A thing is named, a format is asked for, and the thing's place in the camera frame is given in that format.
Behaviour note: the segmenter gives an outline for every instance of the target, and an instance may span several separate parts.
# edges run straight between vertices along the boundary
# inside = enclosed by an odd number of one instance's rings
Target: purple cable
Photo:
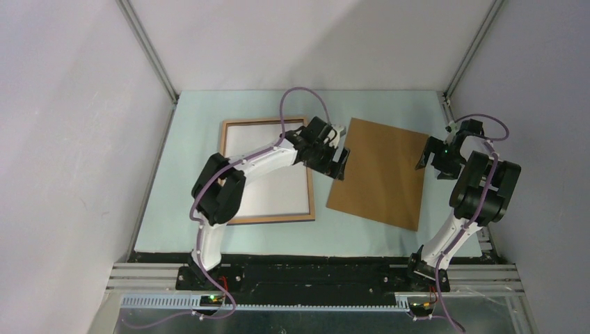
[[[451,315],[449,314],[449,310],[447,310],[447,306],[445,305],[445,301],[443,300],[443,294],[440,289],[440,282],[438,281],[438,270],[440,268],[440,263],[443,261],[443,258],[445,257],[445,255],[448,254],[448,252],[450,252],[457,245],[457,243],[459,242],[461,237],[463,237],[463,235],[465,234],[465,230],[467,230],[471,226],[471,224],[473,224],[473,222],[475,222],[475,220],[479,216],[479,213],[481,212],[481,208],[484,207],[486,195],[488,194],[488,190],[490,189],[490,186],[492,184],[492,178],[493,178],[494,173],[496,171],[498,159],[499,159],[498,154],[496,153],[496,151],[494,151],[494,148],[492,147],[492,145],[490,143],[488,143],[487,141],[484,141],[484,145],[488,148],[488,150],[490,150],[491,154],[494,157],[494,161],[492,163],[490,173],[488,174],[488,177],[486,179],[486,183],[484,185],[484,190],[481,192],[481,197],[479,198],[479,204],[477,205],[477,208],[475,209],[475,213],[473,214],[471,219],[467,223],[465,223],[465,225],[463,225],[463,228],[461,228],[461,231],[457,234],[455,239],[442,252],[440,257],[438,258],[438,261],[436,262],[436,268],[434,269],[434,280],[436,283],[436,292],[438,293],[438,300],[440,301],[440,304],[442,306],[442,310],[445,311],[445,315],[446,315],[447,320],[449,320],[449,323],[451,323],[451,325],[453,325],[455,330],[460,333],[464,333],[465,329],[460,324],[459,324],[459,326],[457,326],[455,324],[455,321],[453,320],[453,318],[451,318]]]
[[[324,103],[324,101],[322,100],[322,98],[313,90],[306,88],[306,87],[293,87],[290,88],[289,90],[286,90],[281,99],[280,99],[280,103],[279,103],[279,116],[280,116],[280,127],[281,127],[281,135],[279,136],[279,139],[277,140],[277,142],[275,143],[274,146],[279,146],[282,141],[285,139],[285,117],[283,115],[283,104],[285,103],[285,98],[287,97],[288,94],[290,94],[291,92],[294,92],[295,90],[304,90],[306,92],[312,93],[315,97],[317,97],[317,99],[319,100],[319,102],[321,103],[321,106],[324,108],[324,112],[326,113],[326,120],[328,121],[328,123],[330,123],[330,115],[328,113],[328,107],[326,106],[326,103]],[[199,202],[201,201],[202,197],[204,196],[205,192],[207,192],[207,190],[209,189],[209,187],[213,184],[213,182],[215,182],[223,173],[225,173],[227,170],[229,170],[230,168],[240,164],[243,160],[250,160],[250,159],[254,159],[255,157],[259,157],[260,155],[270,151],[273,149],[273,146],[265,148],[263,150],[260,150],[259,152],[256,153],[252,153],[251,155],[245,157],[244,159],[241,160],[237,160],[233,163],[231,163],[230,165],[220,169],[217,173],[215,173],[211,179],[209,179],[209,181],[207,181],[205,183],[205,185],[203,186],[203,188],[201,189],[201,191],[199,192],[199,194],[195,197],[195,201],[193,202],[193,205],[191,206],[191,211],[189,212],[189,218],[192,221],[197,221],[199,222],[199,224],[203,224],[203,220],[195,217],[194,216],[194,212],[197,209],[197,206],[199,204]],[[201,233],[201,228],[198,229],[197,231],[197,249],[200,250],[201,246],[202,246],[202,233]],[[197,256],[197,265],[199,266],[199,268],[201,269],[201,271],[203,272],[203,275],[205,275],[205,277],[209,280],[209,282],[211,282],[213,284],[213,286],[215,286],[217,289],[219,289],[221,292],[224,293],[224,295],[226,295],[232,302],[232,309],[231,311],[229,311],[229,313],[225,314],[225,315],[221,315],[219,317],[215,316],[215,315],[204,315],[204,314],[200,314],[200,317],[202,317],[203,319],[223,319],[223,318],[227,318],[230,315],[233,315],[234,312],[236,312],[236,308],[237,308],[237,304],[236,301],[234,299],[234,297],[231,295],[231,293],[229,293],[229,291],[227,291],[226,289],[224,289],[219,283],[217,283],[210,275],[209,273],[207,273],[207,271],[205,270],[202,260],[200,258],[200,256]],[[124,320],[122,320],[122,323],[124,325],[126,325],[129,328],[132,329],[145,329],[145,328],[150,328],[153,326],[157,326],[159,324],[164,323],[165,321],[168,321],[172,318],[176,318],[178,316],[181,315],[192,315],[193,311],[181,311],[178,313],[175,313],[173,315],[170,315],[168,317],[165,317],[163,319],[160,319],[152,324],[148,324],[148,325],[132,325],[132,324],[128,324],[127,322],[125,322]]]
[[[133,325],[133,324],[128,324],[128,323],[125,321],[125,319],[121,319],[121,322],[122,322],[124,325],[126,325],[127,327],[129,327],[130,329],[137,329],[137,330],[139,330],[139,329],[147,329],[147,328],[152,328],[152,327],[154,327],[154,326],[158,326],[159,324],[162,324],[162,323],[164,323],[164,322],[166,322],[166,321],[168,321],[168,320],[170,320],[170,319],[172,319],[172,318],[176,318],[176,317],[179,317],[179,316],[181,316],[181,315],[192,315],[192,314],[193,314],[193,311],[182,311],[182,312],[177,312],[177,313],[175,313],[175,314],[173,314],[173,315],[168,315],[168,316],[167,316],[167,317],[165,317],[165,318],[162,318],[162,319],[160,319],[160,320],[158,320],[158,321],[156,321],[156,322],[152,322],[151,324],[147,324],[147,325]]]
[[[484,117],[484,118],[488,118],[490,120],[493,120],[494,122],[498,123],[501,127],[504,128],[504,131],[506,132],[506,134],[502,137],[502,138],[490,138],[490,137],[484,137],[484,139],[487,139],[489,141],[505,141],[508,139],[508,136],[510,136],[510,130],[508,129],[508,127],[504,124],[504,122],[502,122],[501,120],[498,120],[496,117],[494,116],[490,116],[490,115],[486,115],[485,113],[472,113],[471,115],[466,115],[463,117],[458,118],[455,123],[458,123],[466,118],[472,118],[472,117]]]
[[[432,319],[446,319],[446,317],[442,316],[442,315],[433,315],[432,317],[416,317],[412,311],[406,313],[408,315],[408,317],[414,319],[416,318],[416,320],[432,320]],[[452,319],[452,321],[461,329],[463,330],[463,333],[465,332],[465,327],[463,327],[463,325],[461,325],[459,323],[459,321]]]

